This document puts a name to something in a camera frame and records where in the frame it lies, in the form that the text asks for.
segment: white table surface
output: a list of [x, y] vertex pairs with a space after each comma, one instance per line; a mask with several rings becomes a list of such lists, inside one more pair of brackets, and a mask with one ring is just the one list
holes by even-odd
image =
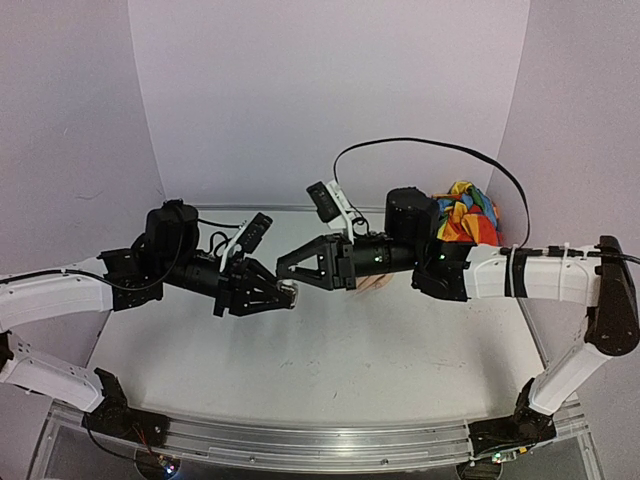
[[[274, 220], [254, 255], [276, 259], [326, 227]], [[202, 212], [219, 222], [252, 212]], [[368, 215], [380, 228], [382, 215]], [[201, 226], [201, 246], [210, 230]], [[132, 406], [253, 423], [384, 424], [507, 415], [542, 364], [512, 299], [444, 302], [397, 274], [384, 289], [300, 285], [293, 311], [213, 317], [213, 300], [165, 286], [161, 302], [111, 315], [91, 367], [116, 374]]]

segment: white bracket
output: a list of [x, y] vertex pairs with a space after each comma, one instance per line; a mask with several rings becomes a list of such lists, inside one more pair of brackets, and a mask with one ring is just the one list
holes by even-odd
[[86, 368], [38, 352], [15, 334], [9, 334], [13, 359], [0, 370], [0, 383], [11, 383], [62, 400], [83, 412], [102, 402], [102, 382]]
[[353, 243], [353, 221], [358, 218], [355, 214], [355, 209], [347, 199], [338, 182], [331, 180], [325, 187], [338, 207], [338, 210], [340, 210], [340, 216], [331, 220], [327, 225], [329, 225], [329, 228], [332, 230], [340, 230], [347, 239]]
[[249, 225], [248, 221], [245, 220], [244, 222], [242, 222], [236, 234], [233, 237], [231, 237], [227, 246], [224, 247], [224, 250], [222, 250], [222, 258], [220, 260], [220, 273], [224, 272], [224, 269], [227, 267], [227, 260], [231, 258], [234, 253], [236, 253], [238, 239], [247, 229], [248, 225]]
[[[580, 250], [596, 251], [593, 246]], [[473, 247], [467, 261], [469, 268], [464, 271], [464, 283], [469, 298], [504, 297], [506, 272], [512, 270], [512, 262], [500, 254], [500, 247]], [[524, 272], [527, 297], [596, 306], [600, 292], [596, 267], [601, 263], [600, 258], [586, 256], [528, 257]], [[513, 291], [514, 275], [509, 277]]]
[[[104, 263], [95, 258], [67, 268], [98, 275], [106, 271]], [[54, 274], [19, 280], [0, 285], [0, 333], [37, 320], [112, 308], [111, 287], [93, 278]]]

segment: black cable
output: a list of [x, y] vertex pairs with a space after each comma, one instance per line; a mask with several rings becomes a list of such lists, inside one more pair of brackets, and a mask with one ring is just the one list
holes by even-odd
[[220, 254], [218, 254], [218, 250], [220, 250], [221, 247], [226, 247], [227, 245], [229, 245], [229, 239], [226, 239], [222, 242], [220, 242], [218, 245], [216, 245], [216, 249], [213, 251], [213, 256], [216, 258], [220, 258]]
[[182, 241], [184, 240], [184, 217], [182, 216], [182, 212], [179, 209], [176, 209], [178, 212], [178, 216], [180, 217], [180, 221], [182, 223], [182, 231], [180, 232], [180, 240], [178, 240], [178, 249], [176, 250], [176, 256], [171, 263], [171, 266], [167, 269], [167, 271], [157, 280], [153, 281], [151, 284], [143, 286], [143, 287], [123, 287], [122, 285], [117, 285], [113, 282], [110, 282], [106, 278], [101, 277], [92, 272], [85, 272], [84, 270], [76, 270], [73, 268], [57, 268], [50, 270], [40, 270], [38, 272], [25, 273], [23, 275], [15, 275], [12, 277], [3, 278], [0, 280], [0, 285], [7, 285], [9, 283], [18, 282], [21, 280], [28, 280], [30, 278], [36, 277], [44, 277], [47, 275], [80, 275], [83, 277], [92, 278], [94, 280], [98, 280], [99, 282], [106, 283], [112, 288], [116, 288], [118, 290], [124, 290], [125, 292], [141, 292], [143, 290], [147, 290], [148, 288], [155, 287], [156, 285], [162, 283], [171, 273], [171, 271], [175, 268], [178, 260], [180, 259], [180, 250], [182, 250]]
[[587, 257], [613, 258], [616, 260], [624, 260], [625, 262], [636, 263], [640, 265], [640, 257], [634, 257], [626, 253], [615, 252], [587, 252]]
[[348, 153], [357, 148], [370, 147], [372, 145], [380, 145], [382, 143], [392, 143], [392, 142], [416, 142], [416, 143], [424, 143], [426, 145], [434, 145], [436, 147], [444, 147], [444, 148], [450, 148], [452, 150], [458, 150], [460, 152], [466, 153], [467, 155], [471, 155], [472, 157], [475, 157], [478, 160], [484, 163], [487, 163], [492, 167], [495, 167], [498, 170], [500, 170], [504, 175], [506, 175], [506, 177], [509, 180], [511, 180], [511, 183], [513, 183], [513, 185], [518, 190], [518, 193], [520, 194], [520, 198], [522, 198], [522, 203], [524, 205], [525, 212], [527, 213], [527, 235], [524, 238], [524, 242], [522, 242], [522, 245], [520, 246], [523, 247], [529, 241], [529, 236], [531, 234], [531, 215], [529, 214], [529, 203], [527, 202], [527, 195], [524, 193], [524, 189], [522, 188], [522, 185], [520, 185], [520, 182], [518, 182], [518, 179], [514, 177], [513, 174], [509, 172], [509, 170], [507, 170], [497, 160], [494, 160], [491, 157], [487, 157], [485, 154], [480, 153], [477, 150], [474, 150], [472, 148], [463, 147], [462, 145], [456, 145], [455, 143], [438, 142], [435, 140], [427, 140], [424, 138], [416, 138], [416, 137], [393, 137], [393, 138], [381, 138], [378, 140], [369, 140], [368, 142], [362, 142], [356, 145], [351, 145], [350, 147], [345, 148], [342, 152], [340, 152], [340, 154], [338, 154], [336, 159], [333, 161], [333, 177], [335, 181], [338, 182], [338, 160], [340, 160], [340, 157], [342, 157], [345, 153]]
[[213, 232], [209, 237], [209, 250], [205, 252], [207, 255], [211, 255], [213, 253], [213, 239], [216, 237], [216, 235], [220, 235], [224, 239], [223, 241], [229, 242], [229, 237], [226, 233], [220, 231]]
[[240, 228], [240, 227], [242, 227], [242, 225], [231, 225], [231, 224], [228, 224], [228, 223], [210, 222], [209, 220], [203, 220], [201, 218], [198, 219], [198, 223], [203, 223], [205, 225], [209, 225], [211, 227], [218, 227], [218, 228]]
[[85, 418], [84, 425], [85, 425], [85, 428], [87, 430], [87, 434], [89, 435], [89, 438], [91, 439], [91, 441], [93, 442], [93, 444], [96, 447], [98, 447], [103, 452], [108, 453], [109, 455], [113, 455], [114, 457], [122, 458], [123, 460], [127, 460], [129, 462], [130, 461], [134, 461], [135, 462], [135, 459], [133, 457], [127, 457], [126, 455], [122, 455], [120, 453], [114, 452], [113, 450], [109, 450], [107, 447], [105, 447], [105, 446], [101, 445], [100, 443], [98, 443], [96, 438], [93, 436], [93, 432], [89, 428], [89, 422], [87, 421], [87, 416], [85, 415], [84, 418]]
[[[84, 416], [84, 425], [85, 425], [85, 429], [87, 430], [87, 435], [89, 435], [89, 438], [91, 439], [91, 441], [93, 442], [93, 444], [98, 447], [100, 450], [102, 450], [105, 453], [108, 453], [109, 455], [112, 455], [114, 457], [117, 458], [121, 458], [123, 460], [127, 460], [128, 462], [133, 462], [133, 463], [138, 463], [139, 461], [134, 458], [134, 457], [127, 457], [126, 455], [122, 455], [120, 453], [114, 452], [113, 450], [109, 450], [107, 447], [105, 447], [104, 445], [101, 445], [98, 440], [96, 440], [96, 438], [93, 436], [93, 432], [91, 431], [91, 429], [89, 428], [89, 421], [87, 418], [87, 415], [85, 414]], [[151, 467], [151, 468], [156, 468], [156, 469], [160, 469], [162, 471], [164, 471], [164, 467], [162, 467], [161, 465], [149, 465], [149, 464], [144, 464], [146, 467]]]
[[358, 213], [358, 215], [360, 215], [358, 218], [354, 218], [353, 221], [351, 222], [351, 224], [355, 227], [356, 225], [364, 225], [367, 229], [367, 233], [365, 235], [361, 235], [358, 232], [356, 232], [355, 228], [353, 229], [353, 235], [356, 237], [363, 237], [363, 236], [369, 236], [371, 235], [371, 227], [369, 226], [369, 220], [367, 220], [364, 215], [362, 215], [362, 213], [360, 213], [360, 210], [358, 210], [356, 207], [353, 207], [353, 209]]

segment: black joint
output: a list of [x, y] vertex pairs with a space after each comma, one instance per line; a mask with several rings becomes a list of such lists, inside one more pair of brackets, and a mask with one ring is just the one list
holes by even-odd
[[469, 268], [467, 257], [473, 246], [440, 240], [432, 242], [427, 252], [429, 262], [417, 265], [413, 271], [413, 288], [432, 298], [466, 302], [469, 298], [464, 271]]
[[[603, 253], [621, 254], [615, 237], [600, 237], [597, 248]], [[622, 259], [602, 258], [596, 269], [600, 278], [598, 306], [587, 310], [588, 327], [584, 341], [605, 355], [619, 357], [640, 343], [636, 289], [627, 264]]]
[[533, 379], [518, 396], [516, 409], [510, 417], [481, 420], [469, 425], [469, 436], [476, 458], [496, 452], [531, 447], [556, 437], [553, 417], [536, 412], [529, 406]]
[[138, 246], [141, 248], [132, 249], [139, 250], [136, 253], [140, 254], [146, 273], [161, 276], [166, 271], [166, 262], [172, 262], [176, 256], [177, 265], [188, 261], [195, 253], [199, 240], [198, 210], [185, 205], [182, 200], [169, 200], [162, 208], [147, 214], [147, 224], [140, 242], [142, 245]]
[[138, 443], [141, 432], [149, 446], [164, 445], [169, 428], [166, 415], [129, 408], [117, 377], [100, 368], [95, 369], [102, 382], [104, 400], [91, 413], [86, 413], [82, 425], [91, 431]]
[[[135, 254], [131, 249], [122, 248], [102, 252], [98, 257], [107, 268], [104, 278], [115, 285], [126, 288], [142, 288], [153, 283], [153, 278], [145, 275], [139, 268]], [[139, 307], [151, 300], [162, 300], [162, 283], [138, 291], [127, 291], [112, 287], [113, 310], [115, 312]]]
[[9, 335], [11, 332], [0, 333], [0, 372], [9, 360], [13, 360], [13, 352], [9, 349]]

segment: black bracket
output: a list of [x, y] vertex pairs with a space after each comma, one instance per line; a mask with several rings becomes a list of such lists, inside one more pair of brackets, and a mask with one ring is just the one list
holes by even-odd
[[0, 333], [0, 372], [9, 360], [13, 360], [13, 352], [9, 348], [10, 331]]
[[222, 317], [224, 310], [242, 317], [254, 313], [291, 309], [296, 304], [297, 289], [280, 284], [278, 279], [253, 258], [235, 260], [218, 281], [213, 314]]
[[543, 415], [529, 407], [529, 392], [533, 379], [518, 396], [516, 409], [510, 417], [481, 420], [469, 425], [469, 437], [475, 458], [484, 458], [497, 452], [529, 448], [556, 437], [553, 417]]
[[[140, 288], [148, 285], [149, 276], [140, 271], [134, 252], [129, 248], [102, 252], [98, 257], [107, 267], [104, 276], [111, 283], [127, 288]], [[151, 288], [130, 292], [112, 288], [113, 310], [115, 312], [139, 307], [150, 300], [162, 300], [162, 283]]]
[[[615, 237], [602, 236], [597, 245], [604, 254], [620, 255]], [[584, 341], [612, 357], [632, 352], [640, 342], [636, 288], [627, 264], [622, 259], [602, 258], [596, 268], [601, 276], [598, 306], [587, 310], [589, 319]]]
[[[317, 268], [298, 266], [315, 258]], [[278, 278], [298, 280], [324, 290], [356, 288], [353, 245], [340, 234], [322, 235], [293, 252], [280, 257], [276, 267]]]
[[118, 379], [100, 368], [96, 368], [95, 373], [102, 382], [104, 400], [93, 412], [84, 415], [82, 426], [92, 432], [139, 443], [137, 430], [144, 435], [149, 446], [163, 446], [169, 429], [169, 417], [130, 408]]

